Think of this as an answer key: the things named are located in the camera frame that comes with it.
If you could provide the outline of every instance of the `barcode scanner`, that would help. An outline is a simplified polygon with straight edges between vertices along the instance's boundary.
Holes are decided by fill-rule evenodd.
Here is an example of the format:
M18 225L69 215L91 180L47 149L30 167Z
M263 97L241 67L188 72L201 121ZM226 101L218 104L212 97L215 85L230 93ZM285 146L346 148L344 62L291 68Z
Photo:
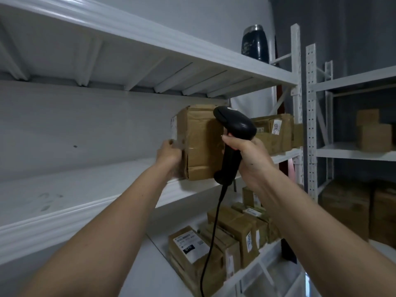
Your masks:
M254 138L257 132L257 128L253 122L241 112L229 108L227 106L219 106L213 110L215 118L224 126L227 130L227 134L232 134L234 137L243 140L251 140ZM217 218L219 216L220 204L224 199L225 193L228 186L232 184L235 176L238 172L239 164L241 163L242 156L240 150L234 150L227 144L224 148L223 163L221 170L215 172L214 179L218 184L222 185L219 203L217 204L215 222L213 226L212 240L210 243L209 253L206 258L204 269L202 270L200 290L201 295L204 297L203 282L206 271L206 266L209 262L210 255L212 253L213 243L215 240L215 232L217 226Z

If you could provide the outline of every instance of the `metal bottle rim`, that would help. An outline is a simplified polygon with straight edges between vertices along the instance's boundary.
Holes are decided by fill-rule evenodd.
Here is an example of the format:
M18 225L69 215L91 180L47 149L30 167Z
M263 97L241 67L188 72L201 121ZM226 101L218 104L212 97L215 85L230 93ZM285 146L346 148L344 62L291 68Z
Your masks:
M247 28L244 30L244 35L247 34L247 33L249 33L249 32L255 31L255 30L264 31L263 26L261 26L260 24L256 24L256 25L247 27Z

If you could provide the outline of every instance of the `hand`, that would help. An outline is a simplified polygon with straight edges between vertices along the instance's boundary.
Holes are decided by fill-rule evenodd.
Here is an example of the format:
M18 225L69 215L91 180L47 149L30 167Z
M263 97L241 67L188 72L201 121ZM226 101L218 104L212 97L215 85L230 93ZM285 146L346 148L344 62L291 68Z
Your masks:
M172 178L173 171L181 161L181 150L176 148L172 140L164 140L161 148L157 150L156 165L167 170L168 180Z
M222 139L233 149L241 151L242 161L239 165L239 173L252 191L260 191L259 185L263 182L263 175L275 168L263 142L257 138L250 141L228 135L223 135Z

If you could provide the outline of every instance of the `person's left arm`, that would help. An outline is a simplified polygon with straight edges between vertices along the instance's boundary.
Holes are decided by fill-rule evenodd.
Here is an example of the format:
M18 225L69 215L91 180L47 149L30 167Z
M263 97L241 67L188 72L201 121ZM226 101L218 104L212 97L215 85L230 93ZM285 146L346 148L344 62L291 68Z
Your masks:
M149 215L180 160L181 150L165 141L156 163L58 250L20 296L118 296Z

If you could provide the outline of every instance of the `person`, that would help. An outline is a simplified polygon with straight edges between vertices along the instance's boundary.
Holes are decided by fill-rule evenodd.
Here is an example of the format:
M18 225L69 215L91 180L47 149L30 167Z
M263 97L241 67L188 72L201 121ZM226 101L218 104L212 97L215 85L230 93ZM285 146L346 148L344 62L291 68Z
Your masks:
M261 141L227 135L223 141L241 151L243 180L258 195L322 296L396 295L396 265L280 172ZM149 215L180 161L181 150L165 141L155 164L58 250L20 296L117 296L139 251Z

